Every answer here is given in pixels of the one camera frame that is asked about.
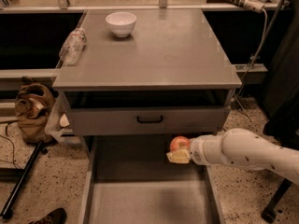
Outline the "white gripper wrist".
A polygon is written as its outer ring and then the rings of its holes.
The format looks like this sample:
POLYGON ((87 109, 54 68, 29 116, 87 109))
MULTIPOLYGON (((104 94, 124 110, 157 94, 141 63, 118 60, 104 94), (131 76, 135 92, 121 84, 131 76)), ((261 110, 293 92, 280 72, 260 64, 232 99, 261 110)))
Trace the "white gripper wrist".
POLYGON ((166 154, 172 163, 187 164, 192 161, 198 165, 221 164, 221 136, 201 135, 193 138, 188 149, 178 149, 166 154))

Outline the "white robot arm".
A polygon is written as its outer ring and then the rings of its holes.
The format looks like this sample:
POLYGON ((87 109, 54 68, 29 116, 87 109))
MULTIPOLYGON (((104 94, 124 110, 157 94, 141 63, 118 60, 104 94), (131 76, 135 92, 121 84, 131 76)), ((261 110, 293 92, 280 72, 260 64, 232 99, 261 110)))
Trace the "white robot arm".
POLYGON ((299 184, 299 151, 275 145, 256 133, 234 128, 224 134, 179 136, 166 154, 172 163, 223 164, 252 170, 266 169, 299 184))

